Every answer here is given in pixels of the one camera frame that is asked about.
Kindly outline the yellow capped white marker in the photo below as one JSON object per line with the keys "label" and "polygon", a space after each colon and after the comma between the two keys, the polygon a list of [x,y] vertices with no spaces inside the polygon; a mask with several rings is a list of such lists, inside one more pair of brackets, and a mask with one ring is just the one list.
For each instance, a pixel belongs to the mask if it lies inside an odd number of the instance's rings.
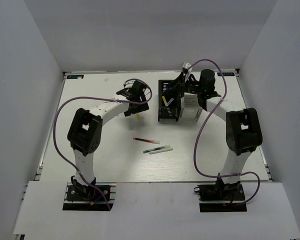
{"label": "yellow capped white marker", "polygon": [[163,100],[163,103],[166,107],[168,107],[173,101],[174,101],[174,98],[171,98],[170,100],[166,100],[166,98],[164,96],[162,96],[162,100]]}

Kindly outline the red orange pen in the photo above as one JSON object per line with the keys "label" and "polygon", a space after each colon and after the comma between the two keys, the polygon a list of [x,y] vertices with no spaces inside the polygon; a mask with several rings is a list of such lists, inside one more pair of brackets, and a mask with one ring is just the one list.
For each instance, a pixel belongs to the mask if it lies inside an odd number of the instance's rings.
{"label": "red orange pen", "polygon": [[145,143],[156,144],[156,145],[160,144],[160,141],[158,141],[158,140],[150,140],[150,139],[144,139],[144,138],[139,138],[139,137],[133,137],[133,140],[145,142]]}

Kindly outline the pale yellow capped marker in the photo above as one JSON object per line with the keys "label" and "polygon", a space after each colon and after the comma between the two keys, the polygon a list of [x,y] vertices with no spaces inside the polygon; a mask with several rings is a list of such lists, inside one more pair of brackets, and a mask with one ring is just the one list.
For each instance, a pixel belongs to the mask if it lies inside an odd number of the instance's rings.
{"label": "pale yellow capped marker", "polygon": [[149,152],[149,154],[154,155],[154,154],[159,154],[159,153],[164,153],[164,152],[170,152],[173,150],[174,150],[173,147],[169,147],[169,148],[163,148],[163,149],[151,151],[151,152]]}

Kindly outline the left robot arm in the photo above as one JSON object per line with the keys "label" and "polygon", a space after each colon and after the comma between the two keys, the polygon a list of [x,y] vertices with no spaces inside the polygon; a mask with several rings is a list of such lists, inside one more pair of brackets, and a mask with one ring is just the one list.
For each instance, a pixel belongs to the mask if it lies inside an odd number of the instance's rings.
{"label": "left robot arm", "polygon": [[128,117],[147,111],[147,88],[145,82],[133,79],[132,86],[119,90],[113,99],[106,100],[100,106],[91,109],[80,108],[75,112],[67,134],[77,167],[71,182],[84,199],[89,200],[96,193],[93,158],[101,143],[103,126],[120,114]]}

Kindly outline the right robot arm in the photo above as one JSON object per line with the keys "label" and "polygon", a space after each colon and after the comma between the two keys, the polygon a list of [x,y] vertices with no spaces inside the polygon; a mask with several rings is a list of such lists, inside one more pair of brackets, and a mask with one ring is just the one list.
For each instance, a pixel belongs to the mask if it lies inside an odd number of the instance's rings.
{"label": "right robot arm", "polygon": [[183,69],[180,76],[180,95],[197,96],[199,106],[225,122],[225,140],[228,147],[224,166],[216,178],[216,195],[226,200],[239,187],[243,168],[250,155],[263,142],[257,110],[242,108],[225,100],[215,90],[215,72],[204,69],[199,80],[189,70]]}

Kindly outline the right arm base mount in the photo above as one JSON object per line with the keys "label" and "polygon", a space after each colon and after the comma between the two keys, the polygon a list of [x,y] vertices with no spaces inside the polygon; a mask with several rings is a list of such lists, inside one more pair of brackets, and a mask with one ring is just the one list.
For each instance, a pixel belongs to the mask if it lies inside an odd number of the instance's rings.
{"label": "right arm base mount", "polygon": [[199,198],[201,213],[247,212],[243,186],[240,181],[225,184],[218,178],[214,184],[200,184],[193,189]]}

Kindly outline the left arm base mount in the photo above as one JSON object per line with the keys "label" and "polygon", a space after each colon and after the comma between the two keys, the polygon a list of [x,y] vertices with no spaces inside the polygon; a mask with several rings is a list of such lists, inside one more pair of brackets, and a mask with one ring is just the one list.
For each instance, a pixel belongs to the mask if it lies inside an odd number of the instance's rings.
{"label": "left arm base mount", "polygon": [[108,201],[109,208],[101,193],[94,188],[88,195],[78,190],[72,183],[67,183],[62,210],[63,211],[110,211],[115,203],[116,183],[98,183],[96,185]]}

